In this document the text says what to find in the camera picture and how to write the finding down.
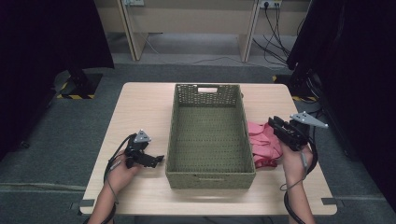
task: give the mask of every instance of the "hand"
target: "hand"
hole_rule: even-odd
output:
[[[108,182],[110,182],[111,188],[114,192],[118,194],[122,189],[124,189],[134,178],[134,176],[140,171],[142,165],[135,163],[131,169],[128,169],[125,164],[126,156],[124,151],[120,151],[119,156],[113,161],[115,164],[121,161],[118,166],[116,166],[112,171],[109,172],[107,176],[107,181],[105,182],[105,187],[109,187]]]
[[[279,143],[283,151],[283,170],[285,171],[286,183],[290,186],[305,177],[301,153],[305,154],[306,169],[311,165],[314,156],[308,145],[303,146],[302,151],[293,151],[282,141],[279,141]]]

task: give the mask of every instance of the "person's left hand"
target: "person's left hand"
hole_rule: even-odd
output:
[[[120,156],[118,156],[113,161],[113,164],[121,160],[120,164],[117,165],[112,171],[110,171],[107,176],[107,181],[110,182],[111,188],[113,188],[116,194],[124,189],[142,168],[142,165],[135,163],[133,167],[128,169],[125,164],[126,156],[124,154],[124,151],[120,151],[118,155]]]

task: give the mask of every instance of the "forearm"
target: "forearm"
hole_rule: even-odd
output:
[[[312,215],[311,208],[306,198],[303,182],[295,185],[291,189],[288,189],[289,205],[293,212],[299,217],[304,223],[315,223]],[[292,217],[289,217],[290,223],[297,223]]]
[[[93,212],[88,224],[102,223],[110,215],[114,206],[114,202],[115,197],[108,184],[105,184],[98,195],[96,205],[93,208]],[[111,219],[108,223],[113,224],[113,219]]]

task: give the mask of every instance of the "green woven basket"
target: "green woven basket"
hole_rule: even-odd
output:
[[[176,84],[166,160],[172,189],[248,189],[256,175],[239,85]]]

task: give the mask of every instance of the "pink garment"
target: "pink garment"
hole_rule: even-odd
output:
[[[268,123],[262,125],[251,121],[247,122],[247,128],[256,169],[264,166],[277,167],[276,160],[283,153],[274,129]]]

